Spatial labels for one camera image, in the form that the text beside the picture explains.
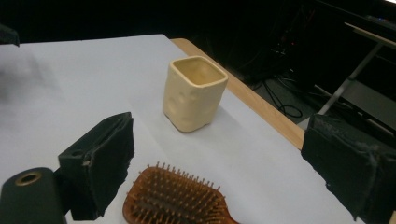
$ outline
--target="white paper surface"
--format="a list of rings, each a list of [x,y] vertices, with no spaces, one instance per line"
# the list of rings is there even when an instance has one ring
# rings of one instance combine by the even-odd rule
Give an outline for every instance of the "white paper surface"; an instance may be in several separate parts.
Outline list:
[[[185,56],[164,35],[0,46],[0,183],[35,167],[55,171],[84,133],[130,111],[129,174],[93,223],[125,223],[126,193],[157,161],[221,186],[241,223],[355,223],[300,151],[228,90],[211,124],[180,133],[162,103],[167,66]]]

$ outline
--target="floor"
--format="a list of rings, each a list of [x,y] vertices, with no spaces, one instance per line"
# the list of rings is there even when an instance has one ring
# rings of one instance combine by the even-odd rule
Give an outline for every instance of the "floor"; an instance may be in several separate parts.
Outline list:
[[[210,46],[210,41],[203,43],[192,39],[191,42],[195,42],[194,44],[206,54],[218,61],[296,124],[301,124],[304,120],[317,113],[331,97],[329,92],[318,86],[309,91],[300,88],[301,85],[293,77],[292,70],[287,67],[251,81],[251,78],[248,77],[249,75],[234,69],[231,64],[224,64],[223,60],[213,50],[213,46]],[[396,147],[394,131],[384,129],[342,98],[331,107],[326,115],[343,120],[351,126],[370,134],[372,137],[387,143],[389,146]]]

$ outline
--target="hairbrush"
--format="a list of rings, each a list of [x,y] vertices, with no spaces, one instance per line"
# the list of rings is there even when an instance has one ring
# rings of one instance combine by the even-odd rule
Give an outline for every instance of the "hairbrush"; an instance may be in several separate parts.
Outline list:
[[[213,182],[205,183],[170,165],[165,168],[165,163],[162,167],[148,165],[139,174],[122,208],[128,223],[237,224]]]

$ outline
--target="wooden table edge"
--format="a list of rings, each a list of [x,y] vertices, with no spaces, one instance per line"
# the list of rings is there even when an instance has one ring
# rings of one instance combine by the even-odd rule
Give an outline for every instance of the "wooden table edge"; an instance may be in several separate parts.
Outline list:
[[[236,76],[231,74],[227,69],[223,68],[216,61],[211,59],[203,51],[197,48],[190,40],[185,38],[175,38],[171,41],[183,50],[187,55],[199,55],[206,57],[208,60],[216,64],[218,67],[223,69],[229,76],[227,89],[231,91],[236,97],[256,112],[262,119],[268,122],[273,128],[281,133],[286,139],[288,139],[295,147],[302,149],[304,140],[304,130],[298,125],[293,123],[290,119],[280,113],[272,105],[266,102],[260,95],[245,85]]]

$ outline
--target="cream-colored cup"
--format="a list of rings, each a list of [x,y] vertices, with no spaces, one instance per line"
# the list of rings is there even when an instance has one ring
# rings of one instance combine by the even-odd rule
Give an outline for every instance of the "cream-colored cup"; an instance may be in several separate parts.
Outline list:
[[[181,132],[212,122],[228,76],[208,59],[190,56],[169,63],[163,113]]]

